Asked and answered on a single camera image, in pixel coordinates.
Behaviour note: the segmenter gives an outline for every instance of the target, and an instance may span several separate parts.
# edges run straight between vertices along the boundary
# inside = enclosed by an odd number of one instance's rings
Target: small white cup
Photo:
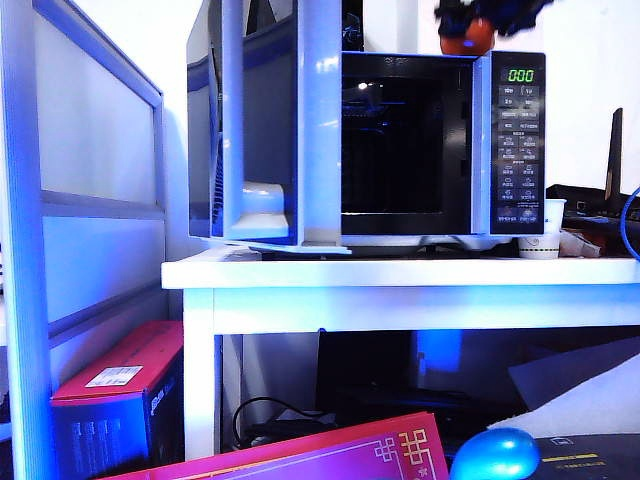
[[[564,198],[547,198],[544,201],[544,233],[556,233],[562,227]]]
[[[544,201],[544,234],[518,238],[520,258],[558,258],[565,203],[563,198],[547,198]]]
[[[545,233],[537,237],[518,238],[520,258],[558,258],[560,252],[560,232]]]

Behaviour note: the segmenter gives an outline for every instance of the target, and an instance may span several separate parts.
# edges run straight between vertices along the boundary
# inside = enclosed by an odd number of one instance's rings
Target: blue cable
[[[620,215],[620,235],[622,236],[624,246],[627,247],[629,253],[640,262],[640,253],[634,250],[634,248],[631,246],[631,243],[629,242],[629,238],[627,237],[627,212],[629,211],[629,207],[631,207],[631,202],[633,202],[633,200],[638,196],[639,193],[640,187],[636,188],[635,192],[629,195],[629,198],[624,204],[622,214]]]

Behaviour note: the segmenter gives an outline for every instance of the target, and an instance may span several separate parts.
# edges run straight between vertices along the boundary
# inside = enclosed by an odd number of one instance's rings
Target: cardboard box
[[[184,459],[182,323],[152,321],[51,398],[59,478],[89,479]]]
[[[111,480],[447,480],[432,414],[421,412],[223,453]]]

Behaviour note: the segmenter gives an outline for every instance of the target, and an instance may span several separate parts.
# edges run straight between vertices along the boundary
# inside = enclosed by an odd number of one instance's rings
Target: black cable
[[[245,445],[242,442],[242,439],[240,438],[240,434],[238,433],[238,426],[237,426],[237,421],[238,421],[238,415],[240,415],[240,412],[242,411],[243,408],[245,408],[247,405],[254,403],[254,402],[259,402],[259,401],[269,401],[269,402],[274,402],[274,403],[278,403],[282,406],[284,406],[285,408],[288,408],[289,410],[293,410],[294,412],[296,412],[299,415],[305,416],[305,417],[309,417],[309,418],[319,418],[322,417],[324,415],[326,415],[326,412],[318,412],[318,413],[308,413],[308,412],[304,412],[303,410],[300,410],[299,408],[294,407],[293,405],[283,401],[283,400],[279,400],[277,398],[274,397],[253,397],[250,398],[249,400],[245,400],[244,402],[242,402],[238,408],[236,408],[236,411],[233,414],[233,419],[232,419],[232,427],[233,427],[233,437],[236,441],[236,446],[238,448],[246,448],[248,445]]]

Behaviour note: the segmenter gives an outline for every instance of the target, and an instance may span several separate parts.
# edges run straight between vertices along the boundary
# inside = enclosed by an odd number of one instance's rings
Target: microwave buttons
[[[523,176],[537,177],[538,176],[538,166],[537,165],[522,165],[520,167],[520,171],[518,173],[520,175],[523,175]]]
[[[521,110],[518,112],[518,118],[521,120],[538,120],[538,112],[535,110]]]
[[[516,172],[517,170],[513,165],[502,165],[501,171],[499,172],[499,174],[513,176],[513,175],[516,175]]]
[[[498,135],[498,147],[517,147],[518,137],[513,135]]]
[[[523,130],[525,132],[532,132],[532,131],[537,132],[539,128],[540,128],[540,124],[538,122],[531,122],[531,121],[518,122],[518,130]]]
[[[502,188],[513,188],[515,187],[514,177],[511,175],[499,175],[498,185]]]
[[[518,200],[532,201],[538,199],[538,193],[533,188],[521,188],[517,192]]]
[[[538,143],[539,137],[537,135],[526,135],[524,137],[520,137],[520,147],[538,148]]]
[[[515,96],[516,87],[514,87],[513,85],[500,85],[498,87],[498,94]]]
[[[536,187],[535,177],[522,177],[522,179],[520,180],[520,186],[523,188],[535,188]]]
[[[517,110],[500,110],[500,120],[516,120],[519,117]]]
[[[540,102],[535,97],[524,97],[522,99],[522,105],[525,108],[531,108],[533,110],[538,110],[538,107],[540,106]]]
[[[498,160],[519,160],[518,149],[516,148],[498,148]]]
[[[518,209],[514,207],[498,207],[497,220],[500,223],[515,223],[518,221]]]
[[[540,95],[540,87],[526,85],[520,87],[520,94],[523,97],[538,97]]]
[[[498,197],[502,201],[509,201],[516,199],[516,191],[512,188],[499,188]]]
[[[518,221],[521,223],[536,223],[538,221],[538,208],[518,208]]]
[[[498,106],[515,107],[518,105],[517,99],[515,95],[498,95]]]
[[[520,158],[522,160],[537,160],[538,159],[538,149],[537,148],[519,148],[518,153],[520,154]]]
[[[516,122],[513,120],[500,120],[498,122],[499,132],[513,132],[516,129]]]

